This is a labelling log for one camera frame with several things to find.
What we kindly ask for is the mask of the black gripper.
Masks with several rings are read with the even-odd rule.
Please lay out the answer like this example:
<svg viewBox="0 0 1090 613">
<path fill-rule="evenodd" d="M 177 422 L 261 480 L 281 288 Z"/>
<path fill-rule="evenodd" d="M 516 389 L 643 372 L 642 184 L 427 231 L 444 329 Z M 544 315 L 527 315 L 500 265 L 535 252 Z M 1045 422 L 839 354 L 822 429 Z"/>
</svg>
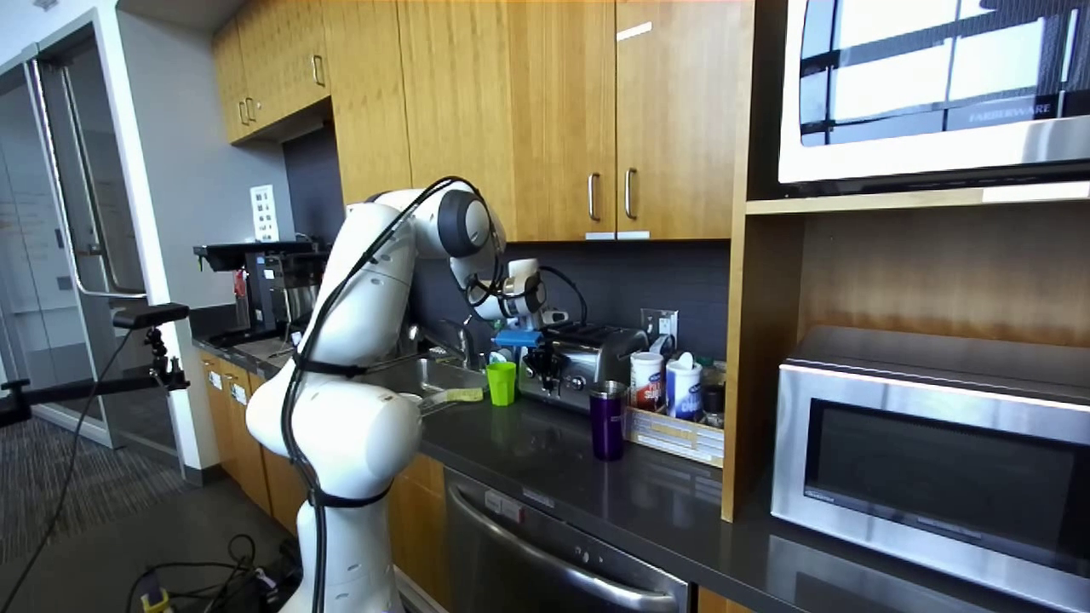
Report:
<svg viewBox="0 0 1090 613">
<path fill-rule="evenodd" d="M 542 348 L 553 333 L 573 322 L 573 313 L 565 307 L 544 307 L 535 315 L 517 320 L 517 356 L 527 356 L 535 348 Z"/>
</svg>

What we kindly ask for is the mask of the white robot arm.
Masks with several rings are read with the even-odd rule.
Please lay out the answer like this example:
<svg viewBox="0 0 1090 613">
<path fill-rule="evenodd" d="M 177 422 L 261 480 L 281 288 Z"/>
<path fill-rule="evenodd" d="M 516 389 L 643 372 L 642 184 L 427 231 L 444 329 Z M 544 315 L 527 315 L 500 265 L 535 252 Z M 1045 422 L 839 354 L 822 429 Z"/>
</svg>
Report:
<svg viewBox="0 0 1090 613">
<path fill-rule="evenodd" d="M 401 333 L 415 261 L 444 255 L 481 320 L 535 315 L 542 269 L 500 260 L 503 229 L 468 178 L 348 206 L 317 303 L 282 367 L 246 404 L 261 448 L 299 471 L 299 587 L 281 613 L 395 613 L 389 491 L 422 438 L 422 404 L 365 378 Z"/>
</svg>

